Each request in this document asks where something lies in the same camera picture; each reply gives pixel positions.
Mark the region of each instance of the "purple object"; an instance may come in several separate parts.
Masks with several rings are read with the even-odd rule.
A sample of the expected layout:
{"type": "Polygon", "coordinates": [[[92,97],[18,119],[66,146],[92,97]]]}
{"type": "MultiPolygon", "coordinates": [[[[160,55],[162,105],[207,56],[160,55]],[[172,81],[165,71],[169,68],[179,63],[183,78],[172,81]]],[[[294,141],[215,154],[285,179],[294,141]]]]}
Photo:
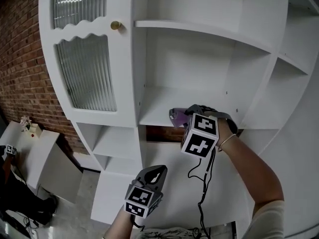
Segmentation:
{"type": "Polygon", "coordinates": [[[185,115],[186,108],[173,108],[169,110],[169,119],[174,127],[188,124],[191,116],[185,115]]]}

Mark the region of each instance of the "hand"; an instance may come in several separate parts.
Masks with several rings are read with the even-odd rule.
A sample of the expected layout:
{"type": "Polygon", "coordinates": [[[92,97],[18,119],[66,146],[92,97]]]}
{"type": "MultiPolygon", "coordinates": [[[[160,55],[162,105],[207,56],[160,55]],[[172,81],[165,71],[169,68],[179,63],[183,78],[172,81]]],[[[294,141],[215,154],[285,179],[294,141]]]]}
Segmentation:
{"type": "Polygon", "coordinates": [[[224,140],[226,140],[228,137],[230,137],[233,134],[232,131],[230,131],[230,128],[226,119],[218,119],[218,133],[219,133],[219,139],[216,145],[219,147],[224,140]]]}

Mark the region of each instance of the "white cloth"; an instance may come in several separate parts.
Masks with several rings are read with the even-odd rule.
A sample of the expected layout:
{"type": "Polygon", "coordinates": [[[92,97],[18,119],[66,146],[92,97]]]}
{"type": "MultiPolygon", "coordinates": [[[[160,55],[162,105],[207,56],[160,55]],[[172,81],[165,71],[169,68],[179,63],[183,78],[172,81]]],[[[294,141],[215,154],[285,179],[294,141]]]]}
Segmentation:
{"type": "MultiPolygon", "coordinates": [[[[193,239],[193,233],[183,228],[147,229],[135,239],[193,239]]],[[[284,201],[274,201],[257,211],[243,239],[283,239],[284,201]]]]}

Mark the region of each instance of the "cabinet door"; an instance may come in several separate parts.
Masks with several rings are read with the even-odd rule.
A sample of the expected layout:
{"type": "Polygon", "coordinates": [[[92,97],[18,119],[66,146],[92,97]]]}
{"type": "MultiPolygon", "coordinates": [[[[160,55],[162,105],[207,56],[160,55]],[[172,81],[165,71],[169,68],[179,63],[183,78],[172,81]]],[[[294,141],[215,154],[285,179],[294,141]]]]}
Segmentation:
{"type": "Polygon", "coordinates": [[[68,119],[136,126],[131,0],[39,0],[39,23],[48,72],[68,119]],[[112,22],[120,27],[112,29],[112,22]]]}

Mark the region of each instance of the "brick wall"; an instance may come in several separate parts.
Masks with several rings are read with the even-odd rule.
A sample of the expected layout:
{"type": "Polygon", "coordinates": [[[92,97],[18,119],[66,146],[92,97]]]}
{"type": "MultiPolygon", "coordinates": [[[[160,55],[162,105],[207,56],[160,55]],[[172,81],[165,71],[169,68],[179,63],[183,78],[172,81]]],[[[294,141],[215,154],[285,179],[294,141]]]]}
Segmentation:
{"type": "Polygon", "coordinates": [[[87,153],[63,113],[45,66],[38,0],[0,0],[0,109],[7,121],[30,116],[42,129],[63,134],[64,147],[87,153]]]}

